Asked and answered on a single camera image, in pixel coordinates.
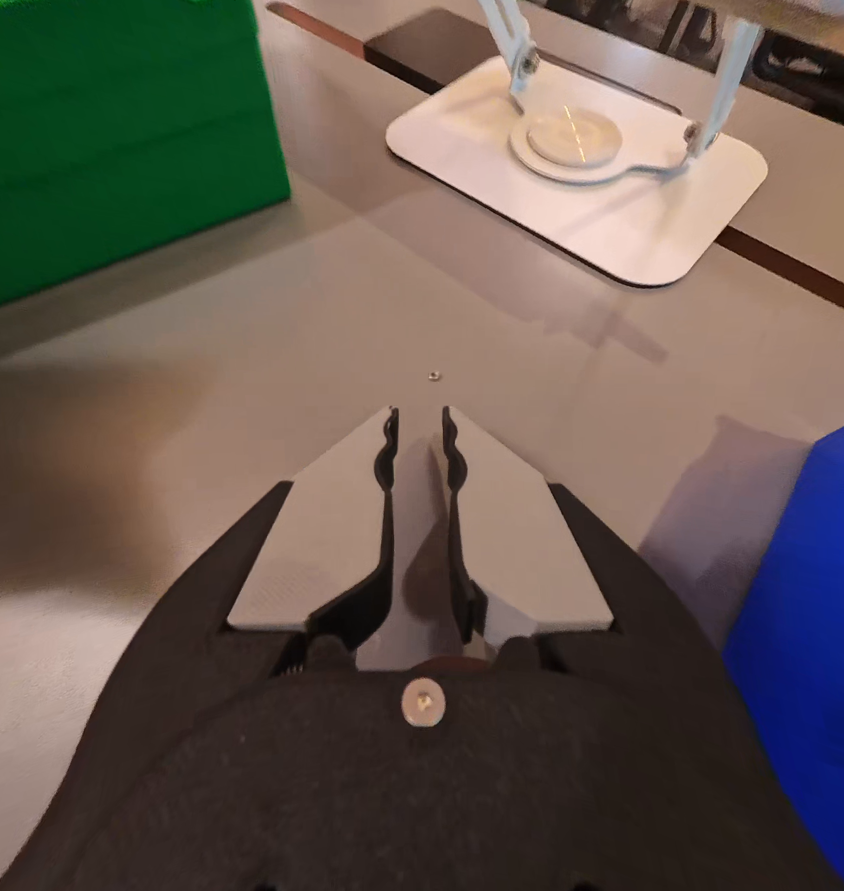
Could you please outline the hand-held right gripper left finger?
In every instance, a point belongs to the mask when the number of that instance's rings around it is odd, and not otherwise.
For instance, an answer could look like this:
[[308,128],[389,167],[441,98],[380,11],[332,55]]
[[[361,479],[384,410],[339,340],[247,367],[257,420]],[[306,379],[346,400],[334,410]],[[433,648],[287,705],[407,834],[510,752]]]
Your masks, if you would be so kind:
[[227,623],[337,637],[357,650],[393,598],[399,411],[383,407],[299,471]]

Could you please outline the black desk hatch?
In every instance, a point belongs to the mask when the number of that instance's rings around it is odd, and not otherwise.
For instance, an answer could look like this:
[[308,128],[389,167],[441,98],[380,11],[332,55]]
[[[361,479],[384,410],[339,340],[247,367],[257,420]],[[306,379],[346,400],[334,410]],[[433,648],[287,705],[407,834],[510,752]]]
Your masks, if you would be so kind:
[[439,7],[363,44],[366,62],[427,95],[493,57],[499,53],[488,28]]

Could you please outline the grey desk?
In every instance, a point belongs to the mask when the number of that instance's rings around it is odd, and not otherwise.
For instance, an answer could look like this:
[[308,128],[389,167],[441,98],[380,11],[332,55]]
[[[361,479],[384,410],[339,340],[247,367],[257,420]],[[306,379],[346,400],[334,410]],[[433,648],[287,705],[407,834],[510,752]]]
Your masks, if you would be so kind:
[[732,601],[844,426],[843,308],[724,247],[668,289],[606,280],[395,159],[416,90],[262,23],[292,200],[0,308],[0,878],[158,599],[379,409],[396,591],[372,670],[457,649],[443,406]]

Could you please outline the white and wooden document stand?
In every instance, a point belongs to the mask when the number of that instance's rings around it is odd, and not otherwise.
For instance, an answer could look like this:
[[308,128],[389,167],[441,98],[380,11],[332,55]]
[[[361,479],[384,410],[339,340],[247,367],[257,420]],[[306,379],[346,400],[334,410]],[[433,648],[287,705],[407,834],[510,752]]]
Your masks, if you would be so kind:
[[389,125],[397,158],[620,283],[675,284],[733,222],[844,283],[843,138],[737,99],[769,30],[844,58],[844,2],[709,2],[728,24],[692,120],[479,6],[495,54]]

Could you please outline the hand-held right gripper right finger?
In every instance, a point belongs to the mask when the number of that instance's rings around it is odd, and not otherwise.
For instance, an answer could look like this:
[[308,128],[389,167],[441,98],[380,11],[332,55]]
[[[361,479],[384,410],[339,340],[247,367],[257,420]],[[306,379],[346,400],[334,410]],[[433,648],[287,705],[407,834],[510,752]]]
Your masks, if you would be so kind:
[[456,407],[442,410],[442,446],[461,640],[609,629],[612,610],[546,478]]

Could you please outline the large blue plastic bin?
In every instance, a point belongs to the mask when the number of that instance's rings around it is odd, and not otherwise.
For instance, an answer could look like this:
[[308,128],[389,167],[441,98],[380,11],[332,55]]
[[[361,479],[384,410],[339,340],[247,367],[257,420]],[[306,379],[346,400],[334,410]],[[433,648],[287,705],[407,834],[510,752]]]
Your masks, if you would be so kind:
[[844,427],[808,454],[722,653],[786,795],[844,880]]

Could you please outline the green plastic bin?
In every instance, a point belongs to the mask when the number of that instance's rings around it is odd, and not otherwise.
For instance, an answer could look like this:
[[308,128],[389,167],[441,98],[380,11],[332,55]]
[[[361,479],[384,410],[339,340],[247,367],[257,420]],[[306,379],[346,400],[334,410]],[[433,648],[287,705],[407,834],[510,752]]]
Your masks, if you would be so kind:
[[0,1],[0,306],[290,194],[253,2]]

